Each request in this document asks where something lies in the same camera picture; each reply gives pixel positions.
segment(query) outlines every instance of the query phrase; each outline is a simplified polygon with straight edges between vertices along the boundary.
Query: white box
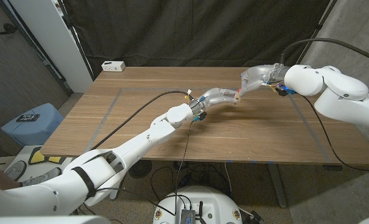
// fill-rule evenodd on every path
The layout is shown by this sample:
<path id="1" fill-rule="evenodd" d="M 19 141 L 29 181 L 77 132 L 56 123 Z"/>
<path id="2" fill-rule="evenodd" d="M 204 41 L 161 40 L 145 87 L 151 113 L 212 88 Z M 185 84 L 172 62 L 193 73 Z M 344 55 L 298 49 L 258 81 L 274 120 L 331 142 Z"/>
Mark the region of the white box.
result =
<path id="1" fill-rule="evenodd" d="M 106 72 L 122 72 L 126 66 L 124 62 L 105 61 L 101 67 L 103 67 L 103 71 Z"/>

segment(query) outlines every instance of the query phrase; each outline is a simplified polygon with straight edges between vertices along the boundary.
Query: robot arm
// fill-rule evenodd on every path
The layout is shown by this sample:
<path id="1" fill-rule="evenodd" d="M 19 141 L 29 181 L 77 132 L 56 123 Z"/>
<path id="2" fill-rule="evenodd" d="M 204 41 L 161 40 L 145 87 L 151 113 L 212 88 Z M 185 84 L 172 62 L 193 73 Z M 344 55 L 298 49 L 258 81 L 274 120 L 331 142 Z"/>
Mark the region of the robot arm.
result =
<path id="1" fill-rule="evenodd" d="M 0 216 L 69 215 L 83 202 L 94 205 L 119 187 L 130 167 L 152 147 L 166 142 L 181 126 L 198 118 L 211 105 L 237 102 L 227 94 L 232 90 L 214 88 L 190 105 L 175 106 L 158 118 L 149 129 L 114 149 L 95 149 L 73 160 L 63 174 L 46 182 L 0 190 Z"/>
<path id="2" fill-rule="evenodd" d="M 252 67 L 241 76 L 240 96 L 264 83 L 284 81 L 287 88 L 300 95 L 313 96 L 323 91 L 314 104 L 322 115 L 369 127 L 368 87 L 335 67 L 313 69 L 308 65 L 285 67 L 276 63 Z"/>

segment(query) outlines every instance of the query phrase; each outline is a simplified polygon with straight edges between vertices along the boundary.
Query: wire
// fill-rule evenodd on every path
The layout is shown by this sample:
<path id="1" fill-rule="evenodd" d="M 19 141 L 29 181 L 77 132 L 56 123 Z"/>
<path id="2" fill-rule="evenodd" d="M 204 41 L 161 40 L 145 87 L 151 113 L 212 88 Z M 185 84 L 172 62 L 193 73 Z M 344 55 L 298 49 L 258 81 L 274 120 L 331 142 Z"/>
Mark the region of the wire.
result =
<path id="1" fill-rule="evenodd" d="M 228 177 L 228 183 L 230 184 L 230 193 L 231 193 L 231 195 L 233 195 L 233 189 L 231 188 L 231 181 L 230 181 L 230 176 L 228 175 L 228 172 L 227 172 L 226 162 L 224 163 L 224 168 L 226 169 L 226 174 L 227 174 L 227 177 Z"/>
<path id="2" fill-rule="evenodd" d="M 119 222 L 120 224 L 123 224 L 123 222 L 121 222 L 121 221 L 119 221 L 119 220 L 117 220 L 117 219 L 111 219 L 110 221 L 117 221 L 117 222 Z"/>
<path id="3" fill-rule="evenodd" d="M 161 167 L 161 168 L 159 168 L 158 170 L 155 170 L 155 171 L 154 171 L 154 173 L 151 175 L 151 180 L 150 180 L 150 182 L 151 182 L 151 189 L 152 189 L 152 191 L 154 192 L 155 197 L 157 197 L 158 202 L 160 202 L 161 200 L 159 199 L 159 197 L 158 197 L 158 195 L 157 195 L 157 192 L 156 192 L 156 191 L 155 191 L 155 189 L 154 189 L 154 184 L 152 184 L 152 178 L 154 178 L 154 174 L 155 174 L 156 172 L 160 171 L 161 169 L 169 169 L 169 170 L 170 170 L 170 177 L 171 177 L 171 179 L 172 179 L 172 186 L 173 186 L 173 189 L 174 189 L 174 183 L 173 183 L 173 170 L 172 170 L 172 168 L 165 166 L 165 167 Z"/>
<path id="4" fill-rule="evenodd" d="M 158 202 L 160 202 L 161 200 L 159 199 L 159 197 L 158 197 L 158 195 L 157 195 L 157 192 L 156 192 L 156 191 L 155 191 L 155 189 L 154 189 L 154 184 L 152 184 L 152 178 L 154 177 L 154 174 L 155 174 L 156 172 L 160 171 L 161 169 L 169 169 L 169 170 L 170 170 L 170 178 L 171 178 L 171 180 L 172 180 L 172 186 L 173 186 L 173 191 L 174 191 L 173 170 L 172 170 L 172 168 L 165 166 L 165 167 L 161 167 L 161 168 L 159 168 L 158 170 L 155 170 L 155 171 L 154 171 L 154 173 L 151 175 L 151 180 L 150 180 L 150 182 L 151 182 L 151 189 L 152 189 L 152 192 L 154 192 L 154 195 L 157 197 Z M 184 195 L 177 195 L 177 196 L 179 196 L 179 198 L 181 199 L 181 201 L 182 201 L 182 202 L 183 202 L 183 204 L 184 204 L 184 209 L 186 209 L 186 208 L 185 208 L 185 202 L 184 202 L 184 200 L 181 198 L 181 196 L 183 196 L 183 197 L 185 197 L 185 198 L 187 198 L 187 197 L 186 197 L 186 196 L 184 196 Z"/>
<path id="5" fill-rule="evenodd" d="M 327 137 L 327 140 L 328 140 L 328 143 L 329 143 L 329 146 L 331 147 L 331 150 L 332 150 L 332 152 L 334 153 L 334 155 L 335 155 L 335 157 L 343 164 L 343 165 L 345 165 L 345 166 L 347 166 L 347 167 L 350 167 L 350 168 L 353 168 L 353 169 L 356 169 L 356 170 L 360 170 L 360 171 L 369 171 L 369 169 L 362 169 L 362 168 L 357 168 L 357 167 L 354 167 L 354 166 L 351 166 L 351 165 L 348 165 L 347 163 L 345 163 L 343 160 L 341 160 L 340 158 L 339 158 L 339 156 L 336 154 L 336 152 L 335 152 L 335 149 L 334 149 L 334 147 L 332 146 L 332 144 L 331 144 L 331 141 L 330 141 L 330 139 L 329 139 L 329 137 L 328 137 L 328 134 L 327 134 L 327 131 L 325 130 L 325 127 L 324 127 L 324 125 L 322 124 L 322 121 L 321 121 L 321 119 L 320 119 L 320 116 L 318 115 L 318 113 L 317 113 L 317 111 L 315 110 L 315 108 L 314 108 L 314 106 L 313 106 L 313 104 L 310 102 L 310 100 L 309 99 L 307 99 L 305 96 L 303 96 L 303 98 L 305 99 L 305 100 L 307 100 L 307 102 L 310 104 L 310 106 L 311 106 L 311 108 L 313 109 L 313 111 L 314 111 L 314 113 L 315 113 L 315 115 L 317 116 L 317 118 L 318 118 L 318 120 L 320 121 L 320 124 L 321 124 L 321 127 L 322 127 L 322 129 L 324 130 L 324 134 L 325 134 L 325 136 Z"/>
<path id="6" fill-rule="evenodd" d="M 165 198 L 170 198 L 170 197 L 174 197 L 174 196 L 175 195 L 169 195 L 169 196 L 166 196 Z M 178 197 L 185 197 L 190 202 L 190 210 L 192 209 L 192 202 L 191 202 L 191 200 L 187 196 L 185 196 L 185 195 L 177 195 L 177 196 Z"/>
<path id="7" fill-rule="evenodd" d="M 197 103 L 193 107 L 191 107 L 191 109 L 194 108 L 194 107 L 196 107 L 199 103 L 200 103 L 200 101 L 197 100 Z"/>
<path id="8" fill-rule="evenodd" d="M 151 204 L 153 204 L 153 205 L 157 206 L 158 208 L 161 208 L 161 209 L 165 210 L 167 213 L 169 213 L 169 214 L 171 214 L 171 215 L 173 215 L 173 216 L 176 216 L 176 214 L 173 214 L 173 213 L 172 213 L 171 211 L 169 211 L 168 209 L 166 209 L 166 208 L 164 208 L 164 207 L 162 207 L 162 206 L 160 206 L 160 205 L 158 205 L 158 204 L 154 203 L 152 200 L 149 200 L 149 199 L 148 199 L 148 198 L 146 198 L 145 196 L 143 196 L 143 195 L 141 195 L 141 194 L 138 194 L 138 193 L 135 193 L 135 192 L 132 192 L 132 191 L 130 191 L 130 190 L 121 189 L 121 188 L 119 188 L 119 187 L 103 187 L 103 188 L 101 188 L 101 189 L 97 189 L 97 190 L 96 190 L 96 192 L 99 192 L 99 191 L 101 191 L 101 190 L 119 190 L 119 191 L 123 191 L 123 192 L 130 193 L 130 194 L 135 195 L 135 196 L 137 196 L 137 197 L 139 197 L 139 198 L 143 198 L 144 200 L 146 200 L 146 201 L 148 201 L 149 203 L 151 203 Z"/>
<path id="9" fill-rule="evenodd" d="M 215 166 L 213 166 L 213 165 L 209 165 L 209 164 L 204 164 L 204 163 L 201 163 L 201 164 L 199 164 L 199 162 L 194 162 L 194 163 L 190 163 L 189 165 L 192 165 L 192 164 L 198 164 L 195 168 L 191 168 L 191 167 L 189 167 L 189 170 L 191 170 L 191 173 L 190 173 L 190 176 L 191 176 L 191 174 L 193 173 L 193 172 L 216 172 L 222 179 L 223 179 L 223 181 L 224 181 L 224 188 L 223 188 L 223 190 L 225 190 L 225 192 L 226 192 L 226 194 L 229 196 L 229 197 L 232 197 L 232 194 L 231 194 L 231 192 L 230 192 L 230 186 L 229 186 L 229 183 L 228 183 L 228 181 L 227 181 L 227 179 L 226 179 L 226 177 L 222 174 L 222 172 L 223 172 L 223 169 L 222 169 L 222 172 L 219 172 L 218 170 L 217 170 L 217 168 L 215 167 Z M 203 170 L 196 170 L 198 167 L 203 167 L 204 169 Z M 211 167 L 211 168 L 213 168 L 213 170 L 205 170 L 205 167 Z"/>
<path id="10" fill-rule="evenodd" d="M 342 41 L 339 41 L 339 40 L 334 40 L 334 39 L 330 39 L 330 38 L 311 38 L 311 39 L 306 39 L 306 40 L 300 40 L 300 41 L 297 41 L 297 42 L 294 42 L 290 45 L 288 45 L 284 50 L 283 50 L 283 53 L 281 54 L 281 59 L 279 61 L 279 63 L 283 64 L 285 62 L 285 55 L 289 52 L 289 50 L 291 48 L 293 48 L 294 46 L 296 45 L 299 45 L 299 44 L 303 44 L 303 43 L 308 43 L 308 42 L 313 42 L 313 41 L 320 41 L 320 42 L 330 42 L 330 43 L 334 43 L 334 44 L 339 44 L 343 47 L 346 47 L 350 50 L 353 50 L 359 54 L 362 54 L 366 57 L 369 58 L 369 53 L 364 51 L 364 50 L 361 50 L 359 48 L 356 48 L 350 44 L 347 44 L 345 42 L 342 42 Z"/>
<path id="11" fill-rule="evenodd" d="M 254 215 L 252 215 L 252 213 L 250 213 L 250 212 L 247 212 L 247 211 L 245 211 L 244 209 L 242 209 L 242 208 L 240 208 L 240 207 L 238 207 L 242 212 L 245 212 L 246 214 L 248 214 L 248 215 L 251 215 L 252 217 L 254 217 Z"/>
<path id="12" fill-rule="evenodd" d="M 188 95 L 189 98 L 191 100 L 193 100 L 194 98 L 184 92 L 184 91 L 179 91 L 179 90 L 173 90 L 173 91 L 167 91 L 165 93 L 161 93 L 160 95 L 157 95 L 154 99 L 148 101 L 148 103 L 146 103 L 145 105 L 143 105 L 142 107 L 140 107 L 140 109 L 138 109 L 136 112 L 134 112 L 134 114 L 132 114 L 126 121 L 124 121 L 121 125 L 119 125 L 114 131 L 112 131 L 111 133 L 109 133 L 109 135 L 107 135 L 107 137 L 105 137 L 103 140 L 101 140 L 99 143 L 97 143 L 91 150 L 96 149 L 98 146 L 100 146 L 101 144 L 103 144 L 108 138 L 110 138 L 113 134 L 115 134 L 115 132 L 117 132 L 119 129 L 121 129 L 127 122 L 129 122 L 136 114 L 138 114 L 142 109 L 144 109 L 146 106 L 148 106 L 150 103 L 152 103 L 154 100 L 158 99 L 159 97 L 166 95 L 166 94 L 170 94 L 170 93 L 181 93 L 184 95 Z"/>
<path id="13" fill-rule="evenodd" d="M 183 155 L 183 159 L 182 162 L 180 163 L 180 167 L 179 170 L 177 171 L 177 177 L 176 177 L 176 190 L 175 190 L 175 204 L 174 204 L 174 213 L 176 215 L 176 211 L 177 211 L 177 185 L 179 183 L 179 174 L 180 174 L 180 170 L 182 168 L 183 162 L 184 162 L 184 158 L 185 158 L 185 153 L 187 152 L 187 146 L 189 145 L 189 140 L 190 140 L 190 130 L 191 130 L 191 125 L 194 121 L 191 121 L 190 126 L 189 126 L 189 135 L 187 136 L 187 143 L 185 144 L 185 149 L 184 149 L 184 155 Z"/>

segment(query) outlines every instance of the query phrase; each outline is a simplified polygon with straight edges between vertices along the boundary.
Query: blue container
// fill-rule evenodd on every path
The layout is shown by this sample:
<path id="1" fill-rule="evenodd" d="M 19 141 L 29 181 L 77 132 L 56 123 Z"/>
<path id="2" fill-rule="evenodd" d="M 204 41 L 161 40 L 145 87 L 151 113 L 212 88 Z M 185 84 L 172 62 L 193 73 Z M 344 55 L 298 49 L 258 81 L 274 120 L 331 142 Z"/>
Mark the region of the blue container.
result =
<path id="1" fill-rule="evenodd" d="M 24 114 L 40 114 L 36 121 L 17 122 Z M 64 117 L 50 103 L 38 106 L 12 119 L 1 129 L 21 146 L 43 145 Z"/>

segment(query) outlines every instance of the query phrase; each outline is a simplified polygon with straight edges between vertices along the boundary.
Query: black curtain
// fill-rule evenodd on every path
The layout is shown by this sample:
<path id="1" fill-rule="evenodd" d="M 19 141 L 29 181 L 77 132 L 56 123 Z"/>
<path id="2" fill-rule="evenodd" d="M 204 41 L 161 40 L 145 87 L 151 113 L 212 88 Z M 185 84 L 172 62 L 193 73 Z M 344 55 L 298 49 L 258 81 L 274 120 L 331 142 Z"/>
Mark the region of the black curtain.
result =
<path id="1" fill-rule="evenodd" d="M 127 66 L 250 67 L 311 37 L 329 0 L 65 0 L 95 75 Z M 287 57 L 294 64 L 303 46 Z"/>

